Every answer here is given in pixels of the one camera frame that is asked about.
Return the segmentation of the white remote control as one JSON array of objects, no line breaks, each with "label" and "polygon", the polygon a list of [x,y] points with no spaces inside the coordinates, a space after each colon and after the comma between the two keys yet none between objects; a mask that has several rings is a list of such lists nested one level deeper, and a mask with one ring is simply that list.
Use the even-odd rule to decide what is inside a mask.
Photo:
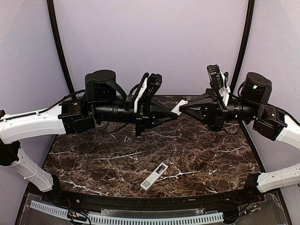
[{"label": "white remote control", "polygon": [[[164,166],[164,169],[158,174],[156,170],[159,168],[160,165]],[[141,184],[141,188],[145,191],[148,191],[153,184],[165,173],[165,171],[168,169],[168,165],[165,163],[161,163]]]}]

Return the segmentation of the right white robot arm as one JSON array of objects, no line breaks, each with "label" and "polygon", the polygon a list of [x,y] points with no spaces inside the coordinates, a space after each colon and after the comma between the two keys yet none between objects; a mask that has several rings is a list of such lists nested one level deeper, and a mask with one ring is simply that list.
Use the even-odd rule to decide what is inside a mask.
[{"label": "right white robot arm", "polygon": [[287,111],[270,105],[272,82],[264,76],[249,72],[239,97],[231,97],[221,74],[210,74],[211,88],[194,100],[180,106],[180,111],[219,131],[226,121],[253,122],[253,130],[262,136],[297,149],[300,147],[300,124]]}]

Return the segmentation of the grey battery cover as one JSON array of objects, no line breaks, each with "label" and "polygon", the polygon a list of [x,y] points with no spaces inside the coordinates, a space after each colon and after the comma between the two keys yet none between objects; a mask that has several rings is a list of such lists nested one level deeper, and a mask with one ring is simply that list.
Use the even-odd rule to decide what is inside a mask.
[{"label": "grey battery cover", "polygon": [[182,114],[182,112],[180,111],[180,107],[182,105],[186,105],[188,103],[188,101],[181,99],[178,104],[171,110],[172,113],[177,114],[178,116],[180,116]]}]

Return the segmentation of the blue battery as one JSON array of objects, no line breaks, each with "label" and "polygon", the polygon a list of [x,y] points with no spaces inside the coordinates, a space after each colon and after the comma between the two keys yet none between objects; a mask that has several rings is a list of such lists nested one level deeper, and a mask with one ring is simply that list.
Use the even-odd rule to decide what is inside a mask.
[{"label": "blue battery", "polygon": [[160,165],[159,168],[156,170],[156,172],[158,174],[160,174],[160,172],[164,169],[164,166],[163,165]]}]

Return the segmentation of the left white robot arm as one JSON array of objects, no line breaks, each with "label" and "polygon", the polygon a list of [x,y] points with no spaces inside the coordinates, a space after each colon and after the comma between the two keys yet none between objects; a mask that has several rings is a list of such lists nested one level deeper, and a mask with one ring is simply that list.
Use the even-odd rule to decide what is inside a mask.
[{"label": "left white robot arm", "polygon": [[178,114],[154,101],[162,84],[159,74],[145,73],[128,100],[116,82],[116,73],[99,70],[85,76],[85,89],[65,96],[41,110],[10,115],[0,112],[0,164],[16,170],[25,180],[47,193],[55,204],[66,201],[60,181],[44,171],[21,148],[20,141],[44,135],[78,134],[103,121],[134,124],[135,134],[176,120]]}]

